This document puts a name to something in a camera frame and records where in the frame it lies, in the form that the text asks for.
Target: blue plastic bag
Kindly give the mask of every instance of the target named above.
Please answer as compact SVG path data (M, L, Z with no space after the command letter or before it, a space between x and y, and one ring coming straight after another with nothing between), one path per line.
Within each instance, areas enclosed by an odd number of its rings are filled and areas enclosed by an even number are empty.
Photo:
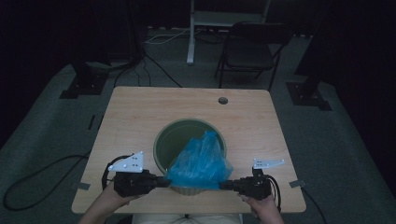
M224 158L216 132L206 131L201 139L192 138L183 148L166 177L172 186L218 189L233 167Z

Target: black cable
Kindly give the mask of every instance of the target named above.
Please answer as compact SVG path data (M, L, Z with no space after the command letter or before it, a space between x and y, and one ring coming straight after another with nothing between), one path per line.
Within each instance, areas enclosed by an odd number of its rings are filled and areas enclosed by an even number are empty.
M34 172L34 173L32 173L32 174L26 176L26 177L23 177L23 178L17 180L15 183L13 183L11 186L9 186L8 189L6 190L6 193L5 193L4 196L3 196L3 206L4 206L7 210L9 210L9 211L14 211L14 212L16 212L16 211L22 211L22 210L30 209L30 208L32 208L32 207L34 207L34 206L36 206L36 205L42 203L44 200L46 200L46 199L51 195L51 193L52 193L53 191L55 191L55 190L59 187L59 185L66 179L66 177L70 174L70 172L72 172L72 170L73 170L82 160L88 159L87 155L90 154L90 153L91 153L91 151L89 150L89 151L86 152L83 156L81 156L81 155L71 155L71 156L63 157L63 158L61 158L61 159L59 159L59 160L57 160L57 161L52 162L51 164L49 164L49 165L47 165L47 166L41 168L40 170L38 170L38 171L36 171L36 172ZM50 168L52 165L54 165L54 164L57 163L57 162L64 161L64 160L68 160L68 159L72 159L72 158L79 158L79 159L78 159L78 161L66 172L66 174L61 178L61 180L60 180L57 184L55 184L55 186L54 186L43 198L41 198L40 200L38 200L38 201L35 202L35 203L32 203L32 204L27 205L27 206L24 206L24 207L12 207L11 205L8 204L8 201L7 201L8 194L9 194L15 187L17 187L20 183L22 183L22 182L24 182L24 181L26 181L26 180L28 180L28 179L34 177L35 175L40 174L41 172L47 170L48 168Z
M121 70L121 69L130 68L130 67L132 67L131 64L133 64L133 63L135 63L135 59L131 60L128 63L124 63L124 64L121 64L121 65L118 65L118 66L114 66L114 67L112 66L110 68L100 68L100 67L94 67L94 66L91 66L91 65L88 65L88 64L87 65L91 68L91 70L93 72L111 73L111 72L115 72L115 71L118 71L118 70Z
M143 65L143 70L145 70L146 71L146 73L148 74L148 85L149 86L151 86L151 76L149 75L149 71L146 69L146 60L143 58L143 63L144 63L144 65Z
M211 44L211 45L218 45L218 44L224 43L224 38L220 34L215 34L213 31L210 31L207 28L206 28L205 33L206 33L206 35L214 36L218 41L208 41L208 40L199 38L199 36L202 36L202 34L196 35L195 40L198 42L202 42L204 44Z
M270 183L271 183L271 186L272 186L272 189L274 190L274 200L276 201L276 187L275 187L275 184L274 184L274 182L272 182L272 181L270 181Z
M315 202L314 198L312 198L312 196L304 189L301 188L301 190L306 194L306 196L308 196L308 198L312 201L312 203L314 203L315 207L318 209L318 211L320 212L320 215L323 219L323 223L327 224L327 220L326 217L324 216L323 212L321 211L319 205L317 204L317 202Z
M163 70L165 72L165 74L175 83L177 84L180 88L183 88L180 84L178 84L157 62L155 62L150 56L148 56L147 54L145 54L146 57L148 57L152 62L154 62L155 64L157 64L157 66L159 68L161 68L161 70Z
M277 210L279 210L279 212L280 212L280 210L281 210L281 207L280 207L281 199L280 199L279 185L277 184L276 180L272 176L266 175L266 177L269 178L271 180L271 182L273 182L274 185L275 185L276 192L277 192L277 194L276 194L276 196L277 196Z
M140 75L136 72L136 68L134 68L134 73L137 76L137 86L141 87L141 85L140 85Z
M116 76L116 79L114 80L113 88L117 87L117 80L119 80L122 73L126 72L128 69L131 69L131 68L132 68L131 66L128 66L128 67L124 68L121 72L119 72L119 74Z
M171 224L175 224L177 221L181 221L181 220L185 220L186 218L185 217L180 217L180 218L178 218L178 219L176 219L175 221L173 221L173 222L171 222Z
M116 159L114 159L113 161L111 161L111 162L109 162L107 164L106 169L103 171L103 175L102 175L102 189L105 189L106 186L107 186L107 180L108 180L107 176L108 176L108 173L109 173L108 167L111 166L112 164L114 164L114 162L116 162L116 161L123 160L123 159L126 159L126 158L131 157L131 156L119 156L119 157L117 157Z

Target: chair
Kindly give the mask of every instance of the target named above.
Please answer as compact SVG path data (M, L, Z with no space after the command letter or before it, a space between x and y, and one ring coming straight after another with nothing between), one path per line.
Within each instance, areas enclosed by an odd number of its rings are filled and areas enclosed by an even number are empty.
M280 52L293 37L293 31L286 24L242 21L234 24L224 41L215 77L220 72L219 89L224 71L255 72L255 78L264 70L273 69L268 91L271 90ZM276 45L272 53L268 45Z

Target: wooden table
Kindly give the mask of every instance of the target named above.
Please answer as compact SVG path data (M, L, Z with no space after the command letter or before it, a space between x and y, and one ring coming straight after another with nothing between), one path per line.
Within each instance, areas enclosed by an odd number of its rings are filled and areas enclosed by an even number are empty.
M220 97L226 97L228 104L220 104ZM305 210L301 190L289 185L297 176L268 91L117 87L81 178L90 187L78 189L73 211L86 211L102 191L107 163L118 156L143 151L145 169L163 175L153 159L154 140L165 125L184 118L203 119L218 128L227 145L227 160L233 165L230 179L252 176L254 158L285 160L285 164L263 171L279 184L282 212ZM184 196L157 188L117 212L250 213L250 208L234 191L206 190Z

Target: human arm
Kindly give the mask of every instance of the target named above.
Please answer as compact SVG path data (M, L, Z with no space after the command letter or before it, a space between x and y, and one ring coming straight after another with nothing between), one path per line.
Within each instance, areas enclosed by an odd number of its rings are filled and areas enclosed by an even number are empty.
M95 199L78 224L103 224L106 218L111 216L117 209L128 204L140 196L122 198L115 190L114 183L105 188L104 191Z
M239 197L251 206L253 214L260 218L262 224L284 224L273 195L269 195L260 201L245 195L239 195Z

